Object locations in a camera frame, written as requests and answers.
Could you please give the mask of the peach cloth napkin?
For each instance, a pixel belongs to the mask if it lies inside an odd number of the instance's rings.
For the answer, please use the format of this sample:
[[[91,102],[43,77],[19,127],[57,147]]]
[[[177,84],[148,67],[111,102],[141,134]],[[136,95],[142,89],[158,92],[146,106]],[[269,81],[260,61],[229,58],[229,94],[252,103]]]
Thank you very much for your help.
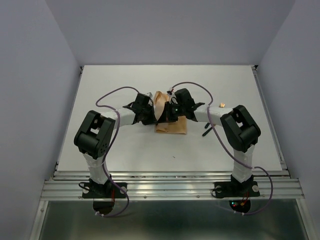
[[[185,116],[175,116],[170,112],[172,105],[171,98],[167,93],[156,91],[153,97],[154,115],[157,123],[154,131],[157,134],[186,135],[187,118]]]

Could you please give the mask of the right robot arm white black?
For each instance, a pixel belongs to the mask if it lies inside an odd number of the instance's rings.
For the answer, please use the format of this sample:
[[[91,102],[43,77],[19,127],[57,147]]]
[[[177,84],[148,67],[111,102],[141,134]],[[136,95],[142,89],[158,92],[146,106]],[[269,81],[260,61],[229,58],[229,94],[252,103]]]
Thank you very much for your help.
[[[235,180],[230,182],[231,192],[242,195],[248,190],[246,181],[252,176],[253,151],[261,130],[245,106],[225,108],[195,103],[190,92],[182,88],[171,95],[157,93],[154,97],[154,113],[159,124],[174,123],[179,117],[185,117],[194,122],[210,123],[212,127],[222,127],[233,148],[233,154],[227,152],[234,160],[231,176]]]

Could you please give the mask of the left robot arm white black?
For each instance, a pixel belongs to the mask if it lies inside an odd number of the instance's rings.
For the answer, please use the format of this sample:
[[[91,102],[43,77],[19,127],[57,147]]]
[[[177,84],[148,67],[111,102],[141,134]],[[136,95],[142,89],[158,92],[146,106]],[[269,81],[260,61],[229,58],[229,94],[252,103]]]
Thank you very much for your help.
[[[87,185],[80,187],[89,193],[106,197],[116,186],[107,170],[106,156],[116,140],[120,127],[136,123],[154,124],[156,122],[152,94],[138,93],[133,102],[114,108],[96,102],[98,108],[109,111],[104,114],[90,110],[81,123],[75,137],[74,145],[86,159],[90,177]]]

